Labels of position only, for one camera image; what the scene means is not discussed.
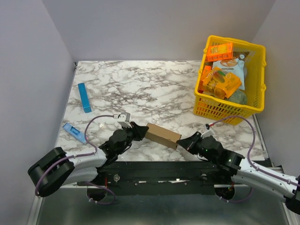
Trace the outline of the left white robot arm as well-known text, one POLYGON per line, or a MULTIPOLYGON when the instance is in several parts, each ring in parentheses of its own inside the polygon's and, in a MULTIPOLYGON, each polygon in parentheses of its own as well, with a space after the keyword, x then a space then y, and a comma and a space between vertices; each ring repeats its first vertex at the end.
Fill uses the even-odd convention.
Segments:
POLYGON ((103 182, 104 174, 97 168, 114 163, 118 156, 127 151, 133 141, 141 141, 149 130, 148 126, 139 126, 130 122, 129 127, 114 131, 113 135, 94 152, 66 153, 56 147, 28 169, 35 195, 47 197, 61 186, 89 181, 93 185, 103 182))

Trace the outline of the brown cardboard box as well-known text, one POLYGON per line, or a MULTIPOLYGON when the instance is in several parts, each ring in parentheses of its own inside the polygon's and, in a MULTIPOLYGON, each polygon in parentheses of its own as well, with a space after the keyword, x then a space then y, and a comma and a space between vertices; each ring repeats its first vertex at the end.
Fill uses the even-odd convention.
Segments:
POLYGON ((148 123, 149 128, 145 138, 154 141, 158 144, 171 148, 173 150, 177 149, 177 141, 181 139, 181 134, 175 133, 166 128, 148 123))

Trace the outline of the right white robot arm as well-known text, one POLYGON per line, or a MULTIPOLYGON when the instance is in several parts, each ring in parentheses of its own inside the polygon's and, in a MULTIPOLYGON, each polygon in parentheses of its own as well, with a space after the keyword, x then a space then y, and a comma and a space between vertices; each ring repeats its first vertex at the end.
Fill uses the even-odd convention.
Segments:
POLYGON ((176 143, 189 153, 199 155, 214 164, 218 168, 215 173, 218 182, 225 184, 232 180, 234 183, 269 191, 285 203, 287 209, 296 214, 300 213, 299 177, 254 163, 241 154, 225 149, 211 135, 203 137, 196 132, 176 143))

